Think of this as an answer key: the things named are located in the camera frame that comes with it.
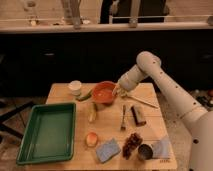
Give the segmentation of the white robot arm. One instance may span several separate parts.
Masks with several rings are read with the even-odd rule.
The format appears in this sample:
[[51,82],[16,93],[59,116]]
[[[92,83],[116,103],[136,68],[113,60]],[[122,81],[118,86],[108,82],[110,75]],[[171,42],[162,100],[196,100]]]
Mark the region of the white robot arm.
[[114,94],[134,90],[145,78],[151,77],[192,137],[189,171],[213,171],[213,111],[208,111],[161,68],[159,57],[140,52],[136,64],[117,81]]

